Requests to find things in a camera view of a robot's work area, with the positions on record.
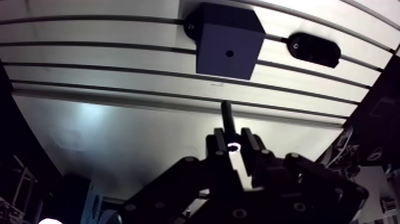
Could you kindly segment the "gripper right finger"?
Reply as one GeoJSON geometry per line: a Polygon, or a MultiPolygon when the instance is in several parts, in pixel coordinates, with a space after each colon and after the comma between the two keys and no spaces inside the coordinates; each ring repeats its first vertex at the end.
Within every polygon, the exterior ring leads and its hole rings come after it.
{"type": "Polygon", "coordinates": [[[351,223],[368,200],[361,185],[297,153],[276,157],[258,135],[216,129],[206,142],[205,223],[351,223]]]}

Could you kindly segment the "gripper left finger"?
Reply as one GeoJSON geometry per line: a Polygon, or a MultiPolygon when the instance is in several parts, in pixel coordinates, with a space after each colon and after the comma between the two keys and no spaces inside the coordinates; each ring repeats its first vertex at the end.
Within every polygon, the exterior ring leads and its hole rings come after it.
{"type": "Polygon", "coordinates": [[[243,194],[229,158],[229,138],[223,129],[214,129],[206,137],[207,157],[181,158],[129,198],[118,210],[122,223],[174,223],[203,189],[210,191],[206,215],[211,220],[221,217],[230,202],[243,194]]]}

